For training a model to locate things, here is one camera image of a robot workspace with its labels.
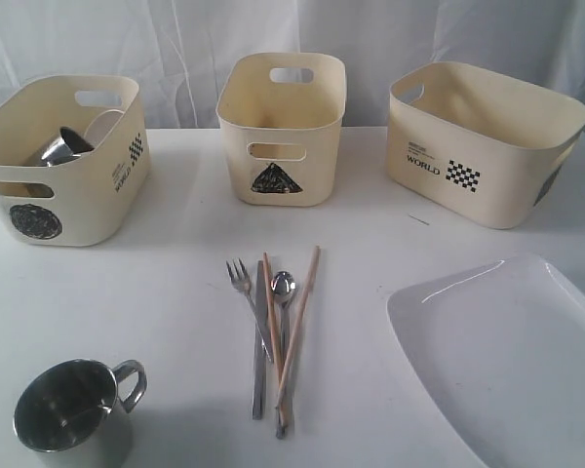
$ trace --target black circular sticker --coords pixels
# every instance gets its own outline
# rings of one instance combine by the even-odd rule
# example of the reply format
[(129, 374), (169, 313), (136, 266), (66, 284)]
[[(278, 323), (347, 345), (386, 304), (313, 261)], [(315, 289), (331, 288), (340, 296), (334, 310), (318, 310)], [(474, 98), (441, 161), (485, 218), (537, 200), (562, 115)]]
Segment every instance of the black circular sticker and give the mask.
[(62, 232), (62, 224), (55, 214), (36, 205), (14, 205), (9, 215), (14, 227), (33, 239), (54, 239)]

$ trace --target basket handle hole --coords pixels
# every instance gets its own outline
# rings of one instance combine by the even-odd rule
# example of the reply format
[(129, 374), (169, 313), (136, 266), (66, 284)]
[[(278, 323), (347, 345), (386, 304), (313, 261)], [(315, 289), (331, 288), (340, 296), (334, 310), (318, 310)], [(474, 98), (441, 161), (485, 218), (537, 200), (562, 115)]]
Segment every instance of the basket handle hole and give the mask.
[(55, 192), (45, 183), (0, 181), (0, 195), (18, 198), (53, 198)]
[(419, 100), (420, 98), (422, 98), (422, 95), (424, 95), (424, 93), (425, 86), (420, 84), (412, 88), (409, 88), (406, 91), (403, 91), (399, 95), (395, 96), (395, 98), (401, 102), (404, 102), (405, 104), (411, 104), (415, 100)]
[(302, 83), (307, 85), (314, 81), (314, 71), (310, 68), (298, 67), (271, 68), (269, 78), (273, 83)]
[(75, 98), (83, 107), (122, 107), (121, 96), (112, 91), (77, 91)]
[(255, 159), (268, 161), (303, 161), (306, 156), (300, 144), (251, 143), (247, 152)]

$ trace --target checkered pattern logo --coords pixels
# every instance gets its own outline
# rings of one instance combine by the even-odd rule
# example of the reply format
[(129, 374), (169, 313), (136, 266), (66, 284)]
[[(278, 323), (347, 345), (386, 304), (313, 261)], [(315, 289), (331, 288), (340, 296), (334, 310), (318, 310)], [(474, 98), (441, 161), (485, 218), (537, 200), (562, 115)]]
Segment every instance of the checkered pattern logo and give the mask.
[(138, 134), (135, 137), (135, 140), (130, 143), (130, 159), (132, 160), (133, 163), (133, 167), (135, 166), (135, 163), (138, 161), (138, 158), (140, 158), (140, 155), (143, 153), (143, 140), (140, 137), (140, 134)]
[(453, 160), (448, 162), (447, 180), (451, 180), (455, 185), (461, 185), (463, 188), (469, 188), (471, 192), (476, 192), (480, 176), (479, 171), (466, 168), (461, 163), (455, 163)]

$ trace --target square plate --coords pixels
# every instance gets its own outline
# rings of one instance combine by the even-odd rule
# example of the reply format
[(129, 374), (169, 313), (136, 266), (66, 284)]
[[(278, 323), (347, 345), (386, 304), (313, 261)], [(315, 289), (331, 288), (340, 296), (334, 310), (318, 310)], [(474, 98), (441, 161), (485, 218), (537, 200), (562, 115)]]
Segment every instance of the square plate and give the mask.
[(585, 296), (525, 255), (388, 300), (409, 362), (490, 468), (585, 468)]

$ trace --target fork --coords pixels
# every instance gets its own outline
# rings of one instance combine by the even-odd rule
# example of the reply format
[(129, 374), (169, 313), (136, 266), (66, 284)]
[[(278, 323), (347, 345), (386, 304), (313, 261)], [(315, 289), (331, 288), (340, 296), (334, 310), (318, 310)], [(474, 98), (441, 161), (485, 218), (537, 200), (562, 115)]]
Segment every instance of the fork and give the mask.
[(247, 302), (250, 304), (250, 307), (252, 308), (253, 316), (255, 317), (255, 323), (257, 324), (257, 329), (260, 333), (260, 337), (262, 338), (262, 344), (264, 344), (266, 356), (272, 363), (273, 346), (271, 344), (271, 333), (267, 328), (266, 324), (259, 319), (257, 310), (255, 310), (255, 304), (250, 295), (250, 292), (252, 290), (252, 279), (250, 278), (250, 275), (247, 272), (247, 268), (245, 268), (245, 264), (243, 263), (243, 260), (241, 260), (240, 258), (238, 259), (238, 265), (236, 264), (235, 260), (232, 260), (232, 266), (234, 266), (234, 270), (232, 270), (232, 266), (230, 266), (229, 261), (226, 261), (225, 264), (227, 265), (227, 273), (230, 275), (230, 281), (232, 282), (232, 286), (236, 291), (241, 293), (247, 299)]

